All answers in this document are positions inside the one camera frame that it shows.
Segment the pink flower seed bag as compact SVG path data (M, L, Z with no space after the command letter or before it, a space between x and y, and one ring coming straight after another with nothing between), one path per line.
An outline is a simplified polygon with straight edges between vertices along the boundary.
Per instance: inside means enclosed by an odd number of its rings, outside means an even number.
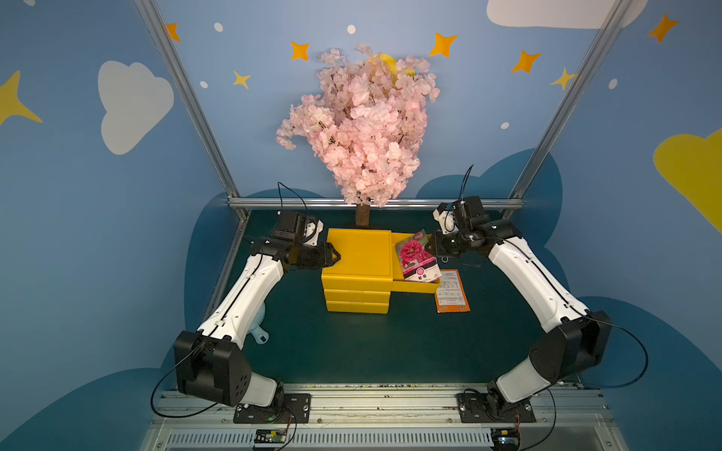
M395 244L402 280L432 283L442 277L436 257L427 249L429 243L430 236L421 230Z

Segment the yellow drawer cabinet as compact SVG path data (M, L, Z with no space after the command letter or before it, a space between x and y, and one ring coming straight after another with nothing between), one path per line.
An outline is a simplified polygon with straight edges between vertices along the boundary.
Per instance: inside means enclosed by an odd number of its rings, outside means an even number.
M327 240L340 253L340 261L322 271L327 310L385 315L393 282L391 232L330 229Z

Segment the orange seed bag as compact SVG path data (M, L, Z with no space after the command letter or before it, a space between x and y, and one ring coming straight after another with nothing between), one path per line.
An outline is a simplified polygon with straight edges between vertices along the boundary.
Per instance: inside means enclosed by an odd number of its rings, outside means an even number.
M440 286L434 293L437 312L439 314L470 312L471 308L459 272L443 270L441 274Z

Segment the yellow top drawer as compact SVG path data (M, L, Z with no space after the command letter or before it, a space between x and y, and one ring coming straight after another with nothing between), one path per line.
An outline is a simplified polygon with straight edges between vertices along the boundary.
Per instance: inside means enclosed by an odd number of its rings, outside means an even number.
M392 259L392 291L409 292L409 293L435 293L440 286L440 279L432 283L415 283L402 280L402 271L399 268L399 260L397 258L395 244L405 237L412 234L392 233L391 234L391 259Z

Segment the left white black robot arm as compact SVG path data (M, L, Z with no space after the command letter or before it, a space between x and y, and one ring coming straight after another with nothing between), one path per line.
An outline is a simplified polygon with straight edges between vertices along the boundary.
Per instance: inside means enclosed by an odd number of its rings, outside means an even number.
M175 372L182 394L235 407L278 404L280 382L252 371L243 353L246 336L266 297L291 266L334 266L341 255L330 242L315 245L280 240L256 242L239 279L195 332L174 343Z

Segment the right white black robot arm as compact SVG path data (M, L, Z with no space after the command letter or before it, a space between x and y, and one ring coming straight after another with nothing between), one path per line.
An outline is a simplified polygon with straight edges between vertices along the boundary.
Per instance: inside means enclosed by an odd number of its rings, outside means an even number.
M571 295L511 222L457 225L448 212L435 219L440 231L430 242L431 252L438 257L471 251L487 256L521 293L545 331L524 361L488 384L486 402L491 410L507 410L601 363L612 327L610 317L590 311Z

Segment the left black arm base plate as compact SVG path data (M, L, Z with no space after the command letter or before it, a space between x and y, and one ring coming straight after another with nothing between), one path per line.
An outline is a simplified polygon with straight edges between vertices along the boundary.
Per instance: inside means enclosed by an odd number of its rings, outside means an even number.
M269 406L239 404L233 415L234 424L308 424L312 395L283 394L276 396Z

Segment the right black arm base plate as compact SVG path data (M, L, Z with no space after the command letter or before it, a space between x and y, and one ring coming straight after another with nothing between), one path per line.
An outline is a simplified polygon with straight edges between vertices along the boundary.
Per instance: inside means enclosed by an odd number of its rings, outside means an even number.
M457 410L463 423L535 423L530 400L509 403L500 395L466 390L456 395Z

